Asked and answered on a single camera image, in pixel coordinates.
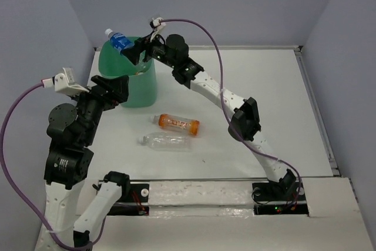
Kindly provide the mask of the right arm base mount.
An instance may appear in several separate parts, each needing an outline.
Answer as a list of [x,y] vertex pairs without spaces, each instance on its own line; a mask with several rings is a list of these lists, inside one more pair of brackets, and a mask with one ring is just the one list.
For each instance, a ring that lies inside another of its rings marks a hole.
[[252,184],[251,198],[254,202],[253,212],[261,215],[309,215],[304,186],[298,189],[296,182],[290,192],[272,191],[269,182]]

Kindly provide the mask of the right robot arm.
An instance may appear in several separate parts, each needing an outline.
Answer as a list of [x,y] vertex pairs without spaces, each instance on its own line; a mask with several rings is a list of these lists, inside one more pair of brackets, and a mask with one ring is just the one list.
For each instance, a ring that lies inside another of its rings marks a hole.
[[134,45],[121,51],[132,64],[152,58],[172,69],[175,80],[201,94],[221,108],[229,118],[228,132],[232,138],[250,147],[265,171],[269,185],[266,192],[276,199],[286,198],[297,180],[293,171],[274,156],[261,132],[258,105],[255,99],[244,99],[224,89],[202,66],[189,57],[189,47],[180,35],[167,39],[150,36],[135,40]]

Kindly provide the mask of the orange label clear bottle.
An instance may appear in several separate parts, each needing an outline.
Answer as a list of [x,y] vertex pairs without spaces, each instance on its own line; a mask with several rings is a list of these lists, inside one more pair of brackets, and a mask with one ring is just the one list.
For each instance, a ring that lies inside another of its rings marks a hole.
[[191,136],[198,134],[200,126],[200,122],[197,120],[173,116],[166,113],[153,115],[151,121],[162,129],[183,132]]

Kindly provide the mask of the blue label plastic bottle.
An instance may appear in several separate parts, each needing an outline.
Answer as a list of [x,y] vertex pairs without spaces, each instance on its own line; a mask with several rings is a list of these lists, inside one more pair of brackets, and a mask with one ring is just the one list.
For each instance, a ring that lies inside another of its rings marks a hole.
[[117,50],[118,53],[121,53],[125,49],[132,48],[135,45],[129,38],[124,36],[124,34],[114,32],[109,28],[105,30],[105,35],[108,37],[111,46]]

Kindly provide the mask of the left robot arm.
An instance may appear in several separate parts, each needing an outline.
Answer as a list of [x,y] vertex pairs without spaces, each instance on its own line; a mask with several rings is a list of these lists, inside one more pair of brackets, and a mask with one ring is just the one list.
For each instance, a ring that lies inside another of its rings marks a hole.
[[44,87],[53,87],[76,101],[54,107],[48,117],[51,138],[44,180],[46,208],[36,250],[92,250],[102,234],[107,213],[113,204],[130,194],[130,177],[111,171],[104,177],[97,196],[77,217],[79,196],[88,176],[92,145],[102,114],[126,102],[129,78],[106,79],[95,75],[93,86],[75,82],[69,69],[63,69]]

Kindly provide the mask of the clear white-cap plastic bottle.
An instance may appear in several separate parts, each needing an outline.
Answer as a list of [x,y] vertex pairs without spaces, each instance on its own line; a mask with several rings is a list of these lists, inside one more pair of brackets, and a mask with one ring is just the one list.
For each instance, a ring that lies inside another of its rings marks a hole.
[[161,151],[189,151],[190,139],[175,133],[154,132],[138,139],[138,143],[153,150]]

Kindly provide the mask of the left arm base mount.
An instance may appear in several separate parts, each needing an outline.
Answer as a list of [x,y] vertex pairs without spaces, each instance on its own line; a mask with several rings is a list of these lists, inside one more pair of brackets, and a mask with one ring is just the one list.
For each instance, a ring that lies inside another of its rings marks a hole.
[[111,207],[108,216],[148,216],[149,191],[148,183],[131,183],[128,195]]

